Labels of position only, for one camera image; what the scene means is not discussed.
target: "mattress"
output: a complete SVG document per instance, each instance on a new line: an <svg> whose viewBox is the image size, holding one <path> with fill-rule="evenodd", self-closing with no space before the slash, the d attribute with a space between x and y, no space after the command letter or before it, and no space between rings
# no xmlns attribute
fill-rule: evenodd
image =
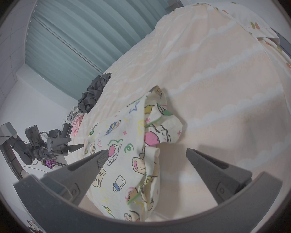
<svg viewBox="0 0 291 233"><path fill-rule="evenodd" d="M159 85L183 131L177 143L159 145L161 196L147 221L217 205L186 148L248 169L253 179L267 171L282 180L275 210L291 187L291 60L275 43L272 29L235 3L176 9L108 68L112 77L70 144L87 145L93 126ZM80 207L101 215L93 196L89 189Z"/></svg>

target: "teal curtain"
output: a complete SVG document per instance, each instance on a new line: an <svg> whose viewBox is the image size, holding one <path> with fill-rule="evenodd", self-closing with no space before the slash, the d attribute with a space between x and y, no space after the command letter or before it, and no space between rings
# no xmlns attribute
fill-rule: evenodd
<svg viewBox="0 0 291 233"><path fill-rule="evenodd" d="M80 99L98 74L151 33L168 0L39 0L26 38L25 62Z"/></svg>

